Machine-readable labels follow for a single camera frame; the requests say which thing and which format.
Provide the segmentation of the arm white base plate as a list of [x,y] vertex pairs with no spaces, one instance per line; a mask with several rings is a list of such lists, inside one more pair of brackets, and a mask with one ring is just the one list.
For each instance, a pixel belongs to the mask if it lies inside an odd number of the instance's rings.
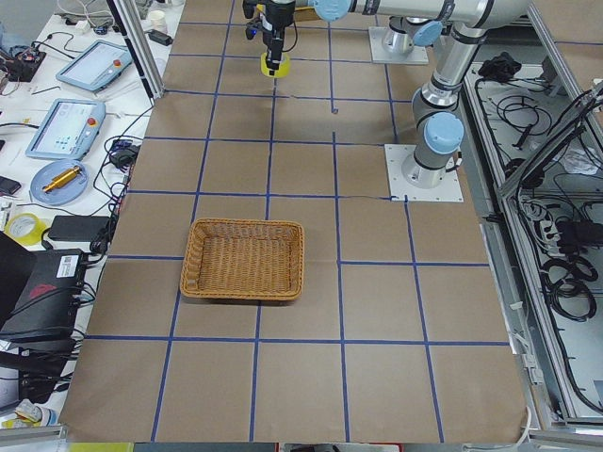
[[425,47],[415,46],[408,34],[389,27],[371,26],[368,29],[371,60],[379,64],[428,65]]
[[415,160],[415,147],[410,144],[384,146],[390,199],[399,202],[463,202],[453,157],[442,169],[424,169]]

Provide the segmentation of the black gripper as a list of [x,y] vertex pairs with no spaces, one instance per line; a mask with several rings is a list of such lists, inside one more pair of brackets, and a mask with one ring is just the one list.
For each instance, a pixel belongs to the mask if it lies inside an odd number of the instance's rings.
[[277,70],[283,59],[286,29],[293,24],[296,2],[264,1],[264,30],[271,38],[267,43],[266,65],[269,70]]

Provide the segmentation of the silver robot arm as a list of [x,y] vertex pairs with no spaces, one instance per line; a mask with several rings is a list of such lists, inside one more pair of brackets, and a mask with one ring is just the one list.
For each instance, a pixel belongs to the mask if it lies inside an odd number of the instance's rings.
[[[334,22],[352,12],[353,1],[305,1],[326,22]],[[435,19],[392,16],[385,29],[381,46],[390,56],[406,56],[416,47],[432,45],[441,35],[444,21],[452,12],[454,3],[447,1]],[[295,12],[299,9],[294,1],[244,1],[242,8],[249,20],[246,36],[253,39],[257,33],[267,52],[262,55],[262,70],[270,77],[282,76],[287,62],[285,32],[296,24]]]
[[430,81],[412,101],[418,144],[401,165],[413,186],[438,186],[453,153],[459,150],[464,125],[452,112],[458,92],[488,30],[500,28],[527,12],[528,1],[310,1],[318,17],[327,22],[348,13],[398,16],[403,30],[418,43],[419,29],[451,22],[452,28]]

